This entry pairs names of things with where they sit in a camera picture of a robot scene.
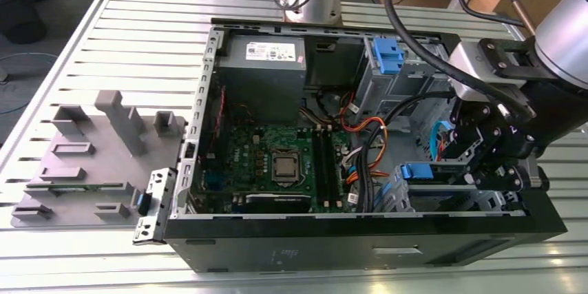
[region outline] motherboard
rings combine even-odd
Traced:
[[[227,154],[192,186],[199,213],[342,213],[347,134],[331,128],[235,126]]]

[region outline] floor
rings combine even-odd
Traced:
[[[343,1],[371,2],[371,0]],[[38,3],[40,16],[48,27],[47,37],[28,45],[14,45],[0,35],[0,58],[19,52],[59,55],[91,3],[92,0],[46,0]],[[22,107],[31,100],[51,69],[52,61],[47,56],[19,56],[2,62],[2,68],[11,75],[11,81],[0,85],[0,145],[11,133],[23,109],[8,114],[3,113]]]

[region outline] slotted metal worktable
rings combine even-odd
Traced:
[[[463,13],[403,8],[400,15],[411,30],[454,32],[470,40],[512,38],[502,25]],[[166,293],[195,293],[195,287],[198,293],[588,292],[588,139],[582,132],[559,140],[540,160],[570,232],[460,268],[196,274],[170,246],[132,246],[132,229],[12,229],[11,204],[20,201],[50,146],[56,129],[47,120],[59,105],[82,104],[95,114],[98,90],[120,90],[123,103],[140,114],[168,109],[190,118],[212,17],[279,21],[282,12],[272,0],[94,1],[0,149],[0,290],[138,293],[172,286]],[[343,19],[346,25],[390,28],[382,6],[344,3]]]

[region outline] green circuit board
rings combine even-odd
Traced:
[[[343,178],[339,170],[342,150],[347,147],[347,134],[334,132],[332,148],[336,163],[331,165],[336,172],[339,192],[343,196]],[[348,207],[343,203],[326,206],[318,201],[318,187],[315,184],[315,162],[312,151],[312,129],[304,127],[234,127],[228,136],[228,153],[222,174],[210,174],[208,181],[216,180],[216,192],[207,191],[211,196],[248,193],[291,193],[303,194],[312,198],[312,212],[346,212]],[[296,160],[298,176],[294,182],[283,183],[276,179],[276,155],[292,156]]]

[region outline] label sticker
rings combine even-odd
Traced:
[[[351,103],[348,108],[350,108],[350,110],[351,110],[355,114],[358,114],[358,112],[359,112],[359,107],[356,106],[355,103]]]
[[[248,43],[246,59],[296,61],[296,45],[287,43]]]
[[[358,194],[350,193],[350,195],[347,196],[347,201],[350,203],[358,204],[359,201],[359,196]]]

